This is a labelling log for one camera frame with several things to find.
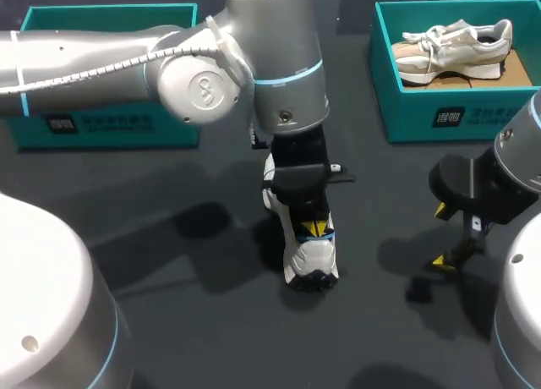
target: shoe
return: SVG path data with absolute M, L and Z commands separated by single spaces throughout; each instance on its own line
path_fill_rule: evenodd
M 401 79 L 427 85 L 438 75 L 452 73 L 471 79 L 499 79 L 513 39 L 508 19 L 474 27 L 463 19 L 422 34 L 403 33 L 405 41 L 392 46 Z
M 274 178 L 272 155 L 266 160 L 264 180 Z M 331 215 L 328 222 L 295 224 L 289 207 L 283 205 L 270 189 L 263 189 L 267 210 L 280 217 L 286 248 L 283 255 L 286 283 L 296 290 L 325 290 L 338 282 L 335 231 Z

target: black table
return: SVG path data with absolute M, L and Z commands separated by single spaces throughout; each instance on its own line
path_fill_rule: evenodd
M 250 150 L 243 120 L 204 128 L 197 151 L 16 154 L 0 134 L 2 191 L 69 223 L 121 304 L 134 389 L 500 387 L 487 341 L 496 285 L 538 206 L 493 229 L 466 282 L 408 303 L 411 277 L 461 231 L 433 218 L 429 169 L 488 144 L 388 145 L 367 45 L 322 43 L 331 160 L 358 179 L 329 187 L 342 278 L 325 295 L 284 286 L 281 228 L 260 196 L 266 153 Z

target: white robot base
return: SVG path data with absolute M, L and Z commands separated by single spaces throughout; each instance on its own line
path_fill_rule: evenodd
M 0 387 L 127 389 L 127 324 L 75 232 L 0 194 Z
M 505 389 L 541 388 L 541 214 L 516 237 L 505 260 L 492 349 Z

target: cardboard insert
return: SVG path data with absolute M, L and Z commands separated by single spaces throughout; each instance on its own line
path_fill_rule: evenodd
M 514 49 L 505 59 L 505 70 L 499 79 L 464 79 L 462 77 L 443 77 L 432 80 L 426 86 L 406 86 L 405 90 L 445 90 L 487 87 L 528 87 L 532 81 Z

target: cable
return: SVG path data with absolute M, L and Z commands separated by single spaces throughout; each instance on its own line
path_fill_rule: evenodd
M 57 86 L 69 85 L 71 83 L 80 82 L 82 80 L 92 79 L 105 74 L 112 74 L 125 70 L 128 68 L 134 68 L 136 66 L 152 62 L 158 59 L 164 59 L 169 57 L 184 57 L 184 56 L 201 56 L 201 57 L 215 57 L 217 54 L 221 53 L 219 48 L 201 48 L 201 47 L 191 47 L 191 48 L 182 48 L 182 47 L 172 47 L 167 49 L 162 49 L 160 51 L 150 52 L 146 55 L 141 55 L 140 57 L 135 57 L 131 59 L 126 59 L 125 61 L 119 63 L 112 63 L 101 68 L 85 70 L 78 74 L 71 74 L 68 76 L 63 76 L 56 79 L 47 79 L 41 80 L 39 82 L 28 83 L 25 85 L 17 86 L 7 86 L 0 87 L 0 96 L 8 95 L 17 95 L 19 93 L 25 93 L 27 91 L 33 90 L 42 90 L 49 89 Z M 239 62 L 239 65 L 244 69 L 248 65 L 244 61 Z

